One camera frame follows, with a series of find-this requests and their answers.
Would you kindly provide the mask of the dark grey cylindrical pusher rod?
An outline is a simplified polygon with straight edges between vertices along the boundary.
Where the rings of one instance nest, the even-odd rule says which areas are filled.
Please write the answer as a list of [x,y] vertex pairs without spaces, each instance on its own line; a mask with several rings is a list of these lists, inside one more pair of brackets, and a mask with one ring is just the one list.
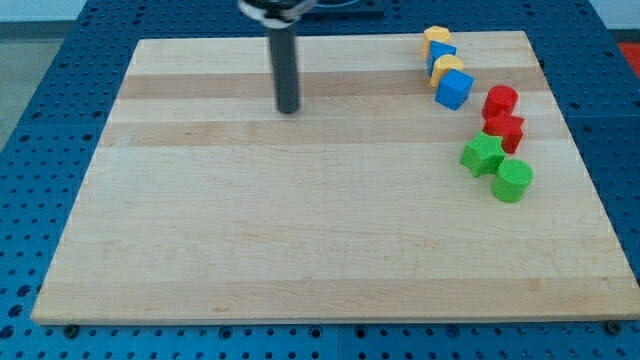
[[296,54],[296,24],[268,31],[276,108],[293,114],[300,108]]

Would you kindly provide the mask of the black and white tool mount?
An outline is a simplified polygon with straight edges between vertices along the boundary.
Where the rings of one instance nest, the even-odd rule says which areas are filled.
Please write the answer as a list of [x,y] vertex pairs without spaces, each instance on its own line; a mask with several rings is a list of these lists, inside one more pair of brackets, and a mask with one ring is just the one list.
[[240,11],[266,28],[286,28],[298,22],[317,0],[238,0]]

